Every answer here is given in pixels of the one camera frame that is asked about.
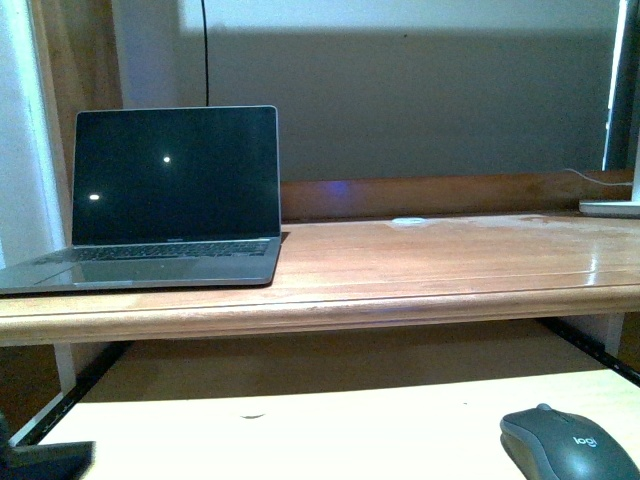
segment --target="wireless mouse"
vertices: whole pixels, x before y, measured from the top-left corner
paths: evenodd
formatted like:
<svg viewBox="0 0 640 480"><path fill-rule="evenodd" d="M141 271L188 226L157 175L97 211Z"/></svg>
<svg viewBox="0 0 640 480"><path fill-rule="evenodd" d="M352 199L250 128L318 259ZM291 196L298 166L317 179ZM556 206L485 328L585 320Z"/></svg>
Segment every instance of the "wireless mouse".
<svg viewBox="0 0 640 480"><path fill-rule="evenodd" d="M529 480L640 480L622 446L597 423L544 403L505 415L500 441Z"/></svg>

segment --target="black cable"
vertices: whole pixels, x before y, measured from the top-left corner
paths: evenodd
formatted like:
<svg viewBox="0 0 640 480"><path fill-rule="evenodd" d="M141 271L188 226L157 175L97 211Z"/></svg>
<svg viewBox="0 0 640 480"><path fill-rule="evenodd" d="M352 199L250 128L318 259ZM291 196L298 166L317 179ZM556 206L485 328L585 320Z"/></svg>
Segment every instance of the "black cable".
<svg viewBox="0 0 640 480"><path fill-rule="evenodd" d="M207 38L207 9L205 0L200 0L202 5L202 28L204 30L204 79L206 88L206 105L209 106L209 39Z"/></svg>

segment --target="monitor stand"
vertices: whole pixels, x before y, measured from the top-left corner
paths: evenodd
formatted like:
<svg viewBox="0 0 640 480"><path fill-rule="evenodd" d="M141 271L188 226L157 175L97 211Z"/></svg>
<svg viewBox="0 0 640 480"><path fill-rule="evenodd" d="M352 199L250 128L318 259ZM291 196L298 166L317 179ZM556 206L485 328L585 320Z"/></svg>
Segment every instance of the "monitor stand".
<svg viewBox="0 0 640 480"><path fill-rule="evenodd" d="M589 201L580 200L580 211L590 217L640 218L640 155L636 156L631 200Z"/></svg>

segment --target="black screen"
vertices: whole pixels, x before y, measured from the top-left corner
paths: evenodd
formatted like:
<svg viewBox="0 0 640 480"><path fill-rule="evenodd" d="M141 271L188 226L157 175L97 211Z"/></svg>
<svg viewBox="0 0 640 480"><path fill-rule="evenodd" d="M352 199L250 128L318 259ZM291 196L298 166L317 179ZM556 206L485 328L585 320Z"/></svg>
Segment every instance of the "black screen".
<svg viewBox="0 0 640 480"><path fill-rule="evenodd" d="M279 233L274 107L78 115L75 245Z"/></svg>

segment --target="wooden shelf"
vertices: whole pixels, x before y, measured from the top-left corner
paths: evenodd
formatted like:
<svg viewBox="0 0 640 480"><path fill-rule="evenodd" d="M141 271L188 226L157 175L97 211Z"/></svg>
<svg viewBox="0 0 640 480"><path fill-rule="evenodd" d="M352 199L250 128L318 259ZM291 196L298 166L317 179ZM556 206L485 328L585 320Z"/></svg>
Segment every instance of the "wooden shelf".
<svg viewBox="0 0 640 480"><path fill-rule="evenodd" d="M0 300L0 344L385 327L640 310L640 223L573 214L286 225L266 288Z"/></svg>

